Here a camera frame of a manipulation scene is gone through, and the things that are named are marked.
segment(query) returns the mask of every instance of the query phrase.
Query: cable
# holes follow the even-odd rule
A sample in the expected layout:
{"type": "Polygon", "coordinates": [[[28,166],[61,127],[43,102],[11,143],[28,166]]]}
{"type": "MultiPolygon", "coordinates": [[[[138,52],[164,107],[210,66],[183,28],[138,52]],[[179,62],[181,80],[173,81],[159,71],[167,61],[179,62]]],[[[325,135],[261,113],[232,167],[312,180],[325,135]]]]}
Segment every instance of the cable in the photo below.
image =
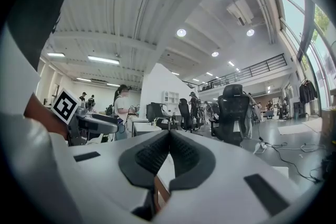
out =
{"type": "Polygon", "coordinates": [[[313,183],[321,182],[321,180],[317,179],[316,177],[312,177],[312,176],[307,177],[307,176],[304,176],[303,174],[301,174],[301,173],[299,172],[299,170],[298,170],[296,164],[284,160],[284,159],[281,157],[281,153],[277,150],[276,147],[274,147],[273,145],[271,145],[271,144],[269,144],[269,143],[265,143],[265,144],[268,144],[268,145],[270,145],[272,148],[274,148],[274,150],[279,154],[279,157],[280,157],[280,159],[281,159],[283,162],[294,165],[294,167],[296,168],[296,171],[298,172],[298,174],[299,174],[301,177],[303,177],[303,178],[305,178],[305,179],[307,179],[307,180],[309,180],[309,181],[311,181],[311,182],[313,182],[313,183]]]}

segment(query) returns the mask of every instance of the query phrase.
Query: white t-shirt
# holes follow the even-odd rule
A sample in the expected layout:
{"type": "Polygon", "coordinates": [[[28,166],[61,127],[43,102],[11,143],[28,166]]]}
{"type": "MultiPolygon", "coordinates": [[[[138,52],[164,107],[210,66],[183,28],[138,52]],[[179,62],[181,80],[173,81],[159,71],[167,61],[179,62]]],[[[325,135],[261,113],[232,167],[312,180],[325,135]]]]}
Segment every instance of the white t-shirt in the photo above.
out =
{"type": "Polygon", "coordinates": [[[120,96],[120,95],[117,97],[117,99],[114,102],[114,114],[118,115],[123,120],[122,124],[125,124],[125,122],[127,120],[127,113],[120,114],[118,112],[118,109],[127,109],[125,107],[124,98],[122,96],[120,96]]]}

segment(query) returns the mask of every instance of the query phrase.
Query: black mesh chair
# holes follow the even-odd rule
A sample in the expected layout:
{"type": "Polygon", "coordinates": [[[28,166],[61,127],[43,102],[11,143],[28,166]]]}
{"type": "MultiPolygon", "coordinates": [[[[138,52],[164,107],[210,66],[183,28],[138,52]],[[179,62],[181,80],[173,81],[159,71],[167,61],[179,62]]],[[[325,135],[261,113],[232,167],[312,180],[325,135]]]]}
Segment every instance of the black mesh chair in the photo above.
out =
{"type": "Polygon", "coordinates": [[[179,110],[182,116],[181,128],[184,129],[185,131],[190,131],[192,133],[193,131],[195,131],[196,127],[200,127],[204,124],[204,123],[199,123],[195,125],[193,123],[193,118],[189,112],[189,105],[186,99],[181,98],[180,103],[178,104],[178,107],[179,107],[179,110]]]}
{"type": "Polygon", "coordinates": [[[172,120],[172,116],[163,115],[162,104],[152,102],[151,109],[154,113],[153,121],[156,119],[157,127],[160,127],[163,130],[177,129],[177,125],[174,123],[174,120],[172,120]]]}
{"type": "Polygon", "coordinates": [[[247,94],[243,94],[240,84],[228,85],[223,95],[218,97],[219,126],[214,135],[228,144],[239,146],[250,128],[252,106],[247,94]]]}

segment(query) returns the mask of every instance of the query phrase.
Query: woman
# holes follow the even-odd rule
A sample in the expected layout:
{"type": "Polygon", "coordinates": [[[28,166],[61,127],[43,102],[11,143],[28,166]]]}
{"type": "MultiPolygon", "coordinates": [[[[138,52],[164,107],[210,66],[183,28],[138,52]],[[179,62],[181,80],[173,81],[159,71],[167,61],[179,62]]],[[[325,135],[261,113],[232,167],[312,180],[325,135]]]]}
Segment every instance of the woman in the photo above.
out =
{"type": "Polygon", "coordinates": [[[207,101],[204,102],[204,115],[206,124],[210,124],[209,119],[212,118],[211,106],[207,101]]]}
{"type": "Polygon", "coordinates": [[[126,85],[120,85],[115,91],[113,101],[113,114],[118,118],[118,131],[115,133],[115,140],[126,139],[128,131],[125,128],[127,122],[127,116],[129,112],[134,112],[132,109],[128,109],[126,100],[129,94],[129,88],[126,85]]]}

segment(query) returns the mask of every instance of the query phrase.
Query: jacket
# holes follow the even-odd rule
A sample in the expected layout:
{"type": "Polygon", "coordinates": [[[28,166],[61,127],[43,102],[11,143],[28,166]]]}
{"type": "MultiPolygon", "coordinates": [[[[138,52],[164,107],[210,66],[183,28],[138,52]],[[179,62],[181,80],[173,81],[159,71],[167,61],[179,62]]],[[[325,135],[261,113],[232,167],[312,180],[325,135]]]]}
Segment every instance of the jacket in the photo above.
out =
{"type": "Polygon", "coordinates": [[[299,92],[300,102],[303,104],[307,104],[318,97],[314,85],[310,80],[307,80],[304,84],[301,84],[299,92]]]}

